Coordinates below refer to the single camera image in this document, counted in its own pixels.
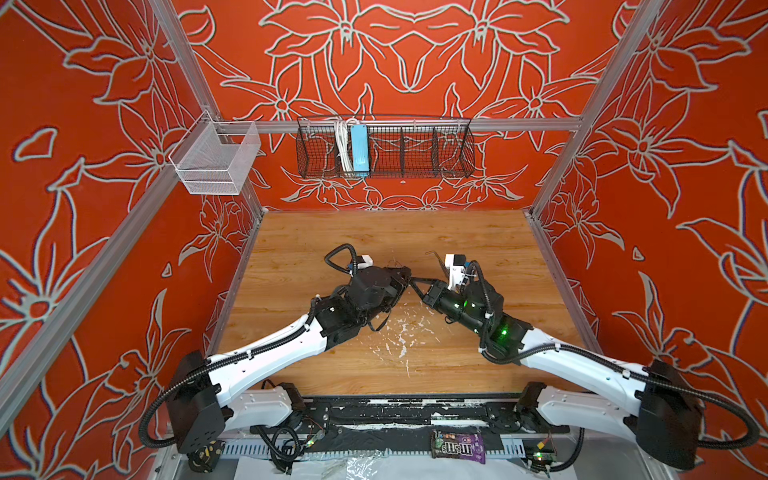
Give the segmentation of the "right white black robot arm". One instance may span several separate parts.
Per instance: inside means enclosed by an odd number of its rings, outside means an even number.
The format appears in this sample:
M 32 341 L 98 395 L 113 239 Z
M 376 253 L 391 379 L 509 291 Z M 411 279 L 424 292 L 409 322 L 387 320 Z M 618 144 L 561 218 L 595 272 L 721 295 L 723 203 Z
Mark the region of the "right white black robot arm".
M 540 370 L 581 387 L 576 393 L 529 384 L 521 419 L 623 438 L 681 471 L 694 468 L 701 449 L 740 450 L 760 439 L 760 427 L 745 408 L 688 387 L 668 363 L 643 366 L 606 357 L 507 314 L 503 296 L 476 261 L 448 255 L 443 270 L 445 279 L 415 277 L 411 286 L 448 323 L 476 334 L 486 361 Z

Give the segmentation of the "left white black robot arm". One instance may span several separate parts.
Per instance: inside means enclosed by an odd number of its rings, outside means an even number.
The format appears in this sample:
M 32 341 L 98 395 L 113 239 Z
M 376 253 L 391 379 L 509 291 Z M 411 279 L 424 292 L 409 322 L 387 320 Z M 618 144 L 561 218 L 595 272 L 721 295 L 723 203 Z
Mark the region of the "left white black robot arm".
M 211 357 L 194 351 L 180 361 L 170 384 L 141 417 L 138 438 L 145 447 L 176 446 L 192 453 L 227 430 L 281 424 L 292 412 L 293 397 L 286 388 L 251 398 L 245 392 L 355 338 L 363 328 L 375 331 L 374 319 L 391 313 L 412 278 L 410 268 L 375 266 L 348 243 L 324 261 L 348 281 L 328 296 L 313 298 L 296 321 L 233 351 Z

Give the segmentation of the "purple candy bag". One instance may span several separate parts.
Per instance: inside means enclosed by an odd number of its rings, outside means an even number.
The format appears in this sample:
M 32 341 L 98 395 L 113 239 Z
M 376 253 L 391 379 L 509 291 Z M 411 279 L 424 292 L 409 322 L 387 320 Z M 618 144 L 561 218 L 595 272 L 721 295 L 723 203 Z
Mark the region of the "purple candy bag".
M 430 452 L 435 459 L 458 459 L 486 463 L 486 449 L 478 433 L 455 433 L 434 430 L 430 435 Z

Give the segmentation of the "light blue box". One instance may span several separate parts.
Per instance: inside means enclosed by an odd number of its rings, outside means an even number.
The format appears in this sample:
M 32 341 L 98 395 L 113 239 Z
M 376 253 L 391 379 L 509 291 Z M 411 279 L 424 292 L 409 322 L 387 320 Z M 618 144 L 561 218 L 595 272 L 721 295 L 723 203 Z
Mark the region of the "light blue box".
M 364 124 L 352 124 L 350 126 L 350 139 L 353 172 L 359 177 L 367 177 L 370 172 L 367 126 Z

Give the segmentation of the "small electronics board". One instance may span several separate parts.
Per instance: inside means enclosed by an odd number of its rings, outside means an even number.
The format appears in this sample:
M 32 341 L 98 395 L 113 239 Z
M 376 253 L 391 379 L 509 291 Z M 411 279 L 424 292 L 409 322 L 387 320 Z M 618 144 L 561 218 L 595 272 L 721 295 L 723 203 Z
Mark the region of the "small electronics board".
M 544 474 L 549 478 L 556 459 L 557 450 L 553 447 L 551 436 L 525 447 L 525 468 L 536 474 Z

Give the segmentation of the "clear plastic wrap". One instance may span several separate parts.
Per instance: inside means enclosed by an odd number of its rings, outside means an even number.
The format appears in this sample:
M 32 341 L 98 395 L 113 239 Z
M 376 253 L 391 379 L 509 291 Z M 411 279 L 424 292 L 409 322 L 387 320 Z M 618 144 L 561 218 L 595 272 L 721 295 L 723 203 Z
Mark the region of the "clear plastic wrap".
M 331 460 L 302 461 L 292 470 L 292 479 L 400 479 L 403 460 L 370 454 Z

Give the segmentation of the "yellow black tape measure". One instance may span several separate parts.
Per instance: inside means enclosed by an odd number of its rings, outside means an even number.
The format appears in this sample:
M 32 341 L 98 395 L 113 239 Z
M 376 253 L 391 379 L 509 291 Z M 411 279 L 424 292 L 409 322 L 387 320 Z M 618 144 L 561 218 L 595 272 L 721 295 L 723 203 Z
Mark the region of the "yellow black tape measure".
M 188 454 L 188 466 L 190 470 L 194 473 L 213 472 L 221 459 L 225 445 L 226 443 L 224 441 L 215 440 Z

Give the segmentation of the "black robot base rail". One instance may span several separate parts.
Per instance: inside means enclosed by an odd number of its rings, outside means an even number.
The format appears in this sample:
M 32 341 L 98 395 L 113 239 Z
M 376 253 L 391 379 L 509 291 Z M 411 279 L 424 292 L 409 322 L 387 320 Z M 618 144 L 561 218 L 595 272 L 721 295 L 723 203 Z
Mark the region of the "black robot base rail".
M 526 426 L 516 416 L 517 393 L 382 396 L 314 396 L 282 422 L 306 442 L 306 451 L 389 451 L 427 453 L 436 430 L 478 433 L 491 452 L 508 453 L 504 442 L 521 438 L 525 446 L 549 437 L 573 438 L 567 426 Z

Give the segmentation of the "white mesh wall basket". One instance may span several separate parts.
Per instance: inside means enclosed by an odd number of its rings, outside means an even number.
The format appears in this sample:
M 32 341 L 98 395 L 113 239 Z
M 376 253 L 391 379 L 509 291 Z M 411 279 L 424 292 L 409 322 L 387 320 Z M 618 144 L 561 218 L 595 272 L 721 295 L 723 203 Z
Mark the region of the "white mesh wall basket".
M 261 151 L 255 122 L 216 121 L 203 111 L 169 154 L 192 195 L 238 195 Z

